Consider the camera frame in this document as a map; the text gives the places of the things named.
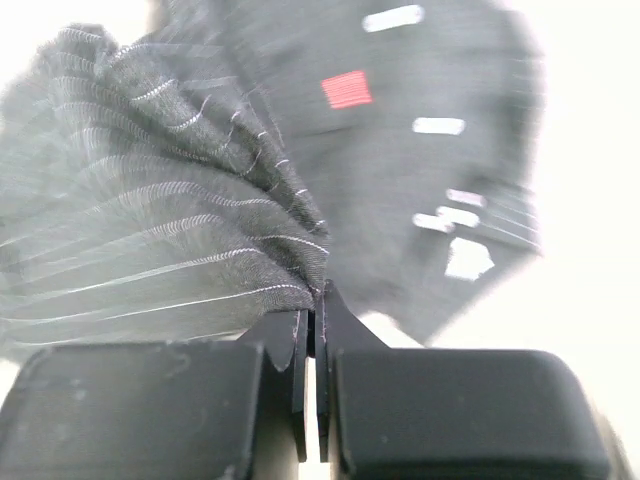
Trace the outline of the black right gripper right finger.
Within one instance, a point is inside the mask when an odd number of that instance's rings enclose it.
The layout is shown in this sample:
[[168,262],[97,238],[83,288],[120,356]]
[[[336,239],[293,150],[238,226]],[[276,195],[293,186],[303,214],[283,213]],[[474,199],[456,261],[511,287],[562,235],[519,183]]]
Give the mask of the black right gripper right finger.
[[335,283],[327,280],[314,311],[316,418],[322,463],[329,461],[330,385],[336,354],[343,350],[383,351],[388,348],[349,310]]

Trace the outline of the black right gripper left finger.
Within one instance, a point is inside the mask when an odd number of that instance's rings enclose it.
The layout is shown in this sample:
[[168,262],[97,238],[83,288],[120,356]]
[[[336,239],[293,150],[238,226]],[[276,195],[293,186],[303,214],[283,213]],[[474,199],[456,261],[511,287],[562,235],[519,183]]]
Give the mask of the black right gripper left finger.
[[238,337],[242,343],[260,344],[285,381],[287,404],[296,442],[298,461],[307,460],[306,445],[306,359],[309,312],[272,312]]

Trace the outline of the grey pinstriped long sleeve shirt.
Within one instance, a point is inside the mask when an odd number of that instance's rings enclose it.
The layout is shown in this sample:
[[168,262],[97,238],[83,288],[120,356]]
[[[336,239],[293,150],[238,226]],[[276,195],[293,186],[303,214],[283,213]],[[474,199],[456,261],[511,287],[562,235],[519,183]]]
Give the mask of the grey pinstriped long sleeve shirt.
[[1,97],[1,354],[312,309],[419,342],[537,251],[539,56],[490,1],[164,1]]

